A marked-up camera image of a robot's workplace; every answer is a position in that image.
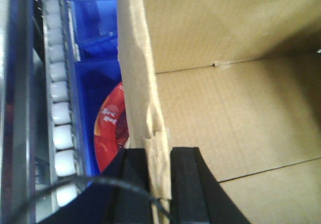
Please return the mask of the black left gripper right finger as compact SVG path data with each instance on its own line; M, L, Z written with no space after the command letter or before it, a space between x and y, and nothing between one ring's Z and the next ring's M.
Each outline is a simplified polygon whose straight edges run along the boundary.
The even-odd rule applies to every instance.
M171 223L250 223L221 187L199 148L171 150Z

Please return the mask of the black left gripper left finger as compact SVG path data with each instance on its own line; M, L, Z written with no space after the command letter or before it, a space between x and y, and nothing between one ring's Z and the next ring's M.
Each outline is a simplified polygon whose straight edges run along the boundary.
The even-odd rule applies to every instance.
M122 149L102 176L118 177L149 191L144 149ZM47 218L48 223L152 223L147 197L120 187L91 184Z

